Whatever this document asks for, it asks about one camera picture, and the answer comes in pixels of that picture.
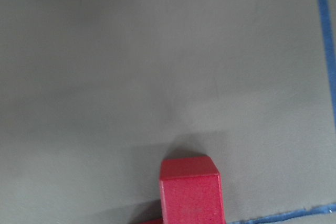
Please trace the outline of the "red cube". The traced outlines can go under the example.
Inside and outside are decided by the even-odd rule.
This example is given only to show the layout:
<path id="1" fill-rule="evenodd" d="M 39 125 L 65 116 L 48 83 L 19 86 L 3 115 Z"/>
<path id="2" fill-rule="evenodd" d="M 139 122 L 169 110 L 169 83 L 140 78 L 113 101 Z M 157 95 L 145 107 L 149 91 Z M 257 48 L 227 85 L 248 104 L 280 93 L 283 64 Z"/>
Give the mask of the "red cube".
<path id="1" fill-rule="evenodd" d="M 165 159 L 160 196 L 164 223 L 225 223 L 222 180 L 209 156 Z"/>

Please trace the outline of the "blue tape strip vertical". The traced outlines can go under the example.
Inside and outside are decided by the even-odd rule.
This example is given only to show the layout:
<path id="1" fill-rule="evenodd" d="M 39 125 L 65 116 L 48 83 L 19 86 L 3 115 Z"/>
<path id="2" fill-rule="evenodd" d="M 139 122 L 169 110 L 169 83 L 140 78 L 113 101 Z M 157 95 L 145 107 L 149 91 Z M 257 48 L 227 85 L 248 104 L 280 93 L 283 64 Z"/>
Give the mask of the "blue tape strip vertical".
<path id="1" fill-rule="evenodd" d="M 335 125 L 335 48 L 328 0 L 317 0 Z"/>

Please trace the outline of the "blue tape strip lower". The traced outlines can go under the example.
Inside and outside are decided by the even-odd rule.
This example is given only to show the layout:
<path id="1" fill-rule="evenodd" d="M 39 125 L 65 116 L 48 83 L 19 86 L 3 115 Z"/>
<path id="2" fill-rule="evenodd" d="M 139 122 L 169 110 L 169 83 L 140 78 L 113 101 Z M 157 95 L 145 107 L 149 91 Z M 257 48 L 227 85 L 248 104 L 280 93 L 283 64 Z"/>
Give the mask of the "blue tape strip lower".
<path id="1" fill-rule="evenodd" d="M 303 218 L 307 216 L 326 215 L 335 213 L 335 203 L 316 206 L 311 209 L 298 209 L 290 212 L 274 214 L 269 216 L 259 217 L 251 220 L 233 221 L 231 224 L 256 224 L 256 223 L 278 223 L 296 218 Z"/>

